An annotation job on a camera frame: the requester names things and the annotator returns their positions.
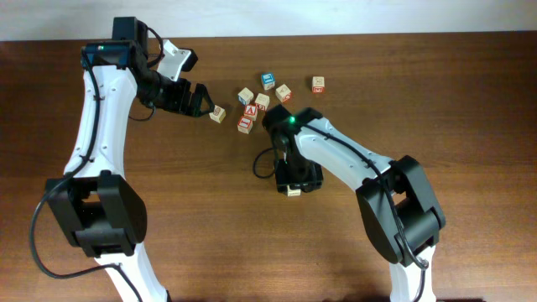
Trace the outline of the wooden block red letter I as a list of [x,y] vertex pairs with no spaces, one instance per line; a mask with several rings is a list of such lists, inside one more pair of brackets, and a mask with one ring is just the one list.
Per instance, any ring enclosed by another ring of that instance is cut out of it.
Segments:
[[240,133],[250,134],[253,128],[253,120],[250,117],[241,116],[237,123],[237,130]]

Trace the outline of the wooden block red letter A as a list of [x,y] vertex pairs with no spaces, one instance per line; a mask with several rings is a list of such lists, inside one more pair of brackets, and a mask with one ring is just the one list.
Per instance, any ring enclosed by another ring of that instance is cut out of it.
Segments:
[[244,116],[252,119],[253,121],[257,120],[258,109],[255,105],[246,105],[244,108]]

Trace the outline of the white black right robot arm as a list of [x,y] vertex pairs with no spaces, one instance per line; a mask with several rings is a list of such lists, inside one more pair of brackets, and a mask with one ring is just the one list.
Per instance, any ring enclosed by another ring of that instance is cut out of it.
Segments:
[[389,263],[390,300],[434,301],[432,258],[446,217],[420,163],[364,148],[311,107],[291,114],[278,105],[262,124],[278,192],[309,193],[321,188],[324,171],[335,175],[354,190],[368,239]]

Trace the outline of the wooden block red letter U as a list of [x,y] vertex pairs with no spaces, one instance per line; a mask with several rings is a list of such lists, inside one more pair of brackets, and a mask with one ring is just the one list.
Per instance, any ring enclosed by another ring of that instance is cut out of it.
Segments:
[[257,94],[257,97],[255,99],[255,106],[259,111],[266,112],[268,109],[269,103],[270,103],[269,96],[263,93]]

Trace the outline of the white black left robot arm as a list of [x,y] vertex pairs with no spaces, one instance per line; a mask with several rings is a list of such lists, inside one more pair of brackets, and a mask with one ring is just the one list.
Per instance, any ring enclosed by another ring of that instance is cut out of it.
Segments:
[[188,117],[215,109],[204,85],[192,86],[180,75],[196,64],[194,50],[160,39],[159,56],[151,60],[152,33],[135,17],[116,17],[109,40],[82,48],[85,100],[76,145],[62,178],[47,180],[40,202],[52,210],[68,243],[95,259],[95,270],[108,273],[124,301],[171,299],[144,246],[146,206],[124,172],[133,101]]

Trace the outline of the wooden block pineapple yellow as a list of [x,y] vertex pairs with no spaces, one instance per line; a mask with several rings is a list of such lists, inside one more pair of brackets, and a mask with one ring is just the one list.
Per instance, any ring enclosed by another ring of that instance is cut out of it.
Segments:
[[221,123],[226,117],[226,110],[223,107],[214,106],[214,110],[209,113],[211,120]]

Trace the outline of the wooden block blue top far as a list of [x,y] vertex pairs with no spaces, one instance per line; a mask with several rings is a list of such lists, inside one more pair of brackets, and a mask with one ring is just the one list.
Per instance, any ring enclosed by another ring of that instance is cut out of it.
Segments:
[[267,90],[270,90],[272,88],[275,87],[275,78],[274,78],[274,74],[269,72],[269,73],[263,73],[261,75],[261,83],[262,83],[262,87],[265,91]]

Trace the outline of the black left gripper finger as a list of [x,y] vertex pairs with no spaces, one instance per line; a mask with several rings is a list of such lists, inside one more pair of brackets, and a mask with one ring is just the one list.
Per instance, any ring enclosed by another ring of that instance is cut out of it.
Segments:
[[194,108],[201,108],[202,102],[206,102],[209,108],[213,108],[215,106],[206,86],[201,83],[197,83],[195,91],[191,97],[191,105]]
[[189,114],[192,117],[201,117],[201,116],[207,115],[207,114],[212,113],[212,112],[214,112],[214,106],[213,105],[210,105],[205,110],[202,110],[200,107],[191,107],[189,109]]

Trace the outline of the wooden block red C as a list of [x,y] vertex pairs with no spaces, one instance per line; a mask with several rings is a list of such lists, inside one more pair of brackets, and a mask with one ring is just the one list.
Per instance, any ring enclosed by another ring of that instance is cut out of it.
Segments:
[[313,76],[311,84],[312,92],[315,94],[323,93],[325,91],[325,77],[324,76]]

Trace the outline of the wooden block blue number five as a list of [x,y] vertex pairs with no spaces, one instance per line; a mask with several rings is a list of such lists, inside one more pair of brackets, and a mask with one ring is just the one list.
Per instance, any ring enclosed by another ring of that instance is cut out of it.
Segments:
[[254,94],[247,87],[244,87],[242,90],[240,90],[240,92],[238,92],[237,97],[239,102],[246,106],[252,102]]

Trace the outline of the wooden block green letter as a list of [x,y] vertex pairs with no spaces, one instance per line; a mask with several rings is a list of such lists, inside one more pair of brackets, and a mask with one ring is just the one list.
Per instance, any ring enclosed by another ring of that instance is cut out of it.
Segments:
[[286,195],[288,197],[291,196],[300,196],[301,195],[301,189],[291,189],[290,187],[287,187]]

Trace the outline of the wooden block red apple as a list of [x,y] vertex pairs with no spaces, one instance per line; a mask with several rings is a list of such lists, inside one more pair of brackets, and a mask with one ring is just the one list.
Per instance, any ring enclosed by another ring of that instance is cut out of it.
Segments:
[[285,103],[292,97],[292,91],[285,84],[282,84],[275,89],[275,95],[282,103]]

